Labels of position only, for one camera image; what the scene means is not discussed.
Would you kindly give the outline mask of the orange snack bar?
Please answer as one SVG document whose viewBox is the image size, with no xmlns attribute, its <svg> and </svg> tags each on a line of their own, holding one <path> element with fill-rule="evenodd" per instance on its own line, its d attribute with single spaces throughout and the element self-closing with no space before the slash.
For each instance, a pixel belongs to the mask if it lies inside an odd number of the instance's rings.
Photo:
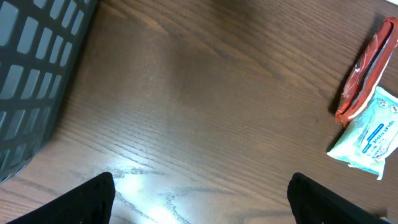
<svg viewBox="0 0 398 224">
<path fill-rule="evenodd" d="M 352 69 L 341 94 L 335 119 L 343 127 L 368 105 L 394 49 L 397 47 L 397 18 L 386 18 Z"/>
</svg>

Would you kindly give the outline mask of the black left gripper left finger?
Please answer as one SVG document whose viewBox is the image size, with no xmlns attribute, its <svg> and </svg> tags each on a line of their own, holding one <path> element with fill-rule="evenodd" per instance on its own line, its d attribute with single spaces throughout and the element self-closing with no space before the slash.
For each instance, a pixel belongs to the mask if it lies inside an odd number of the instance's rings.
<svg viewBox="0 0 398 224">
<path fill-rule="evenodd" d="M 108 224 L 115 195 L 112 174 L 103 172 L 9 224 Z"/>
</svg>

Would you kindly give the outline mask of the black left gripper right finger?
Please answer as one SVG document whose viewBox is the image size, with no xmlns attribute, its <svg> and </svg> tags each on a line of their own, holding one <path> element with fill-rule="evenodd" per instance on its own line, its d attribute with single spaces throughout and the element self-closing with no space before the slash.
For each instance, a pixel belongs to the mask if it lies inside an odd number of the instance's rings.
<svg viewBox="0 0 398 224">
<path fill-rule="evenodd" d="M 388 219 L 370 214 L 299 172 L 289 182 L 287 198 L 297 223 L 389 223 Z"/>
</svg>

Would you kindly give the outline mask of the green wipes packet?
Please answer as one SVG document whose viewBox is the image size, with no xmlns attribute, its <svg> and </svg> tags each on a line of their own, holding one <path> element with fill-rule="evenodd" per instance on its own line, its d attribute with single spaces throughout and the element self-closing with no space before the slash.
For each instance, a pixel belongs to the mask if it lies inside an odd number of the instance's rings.
<svg viewBox="0 0 398 224">
<path fill-rule="evenodd" d="M 327 155 L 381 180 L 386 158 L 397 149 L 397 98 L 376 87 L 367 108 L 355 117 Z"/>
</svg>

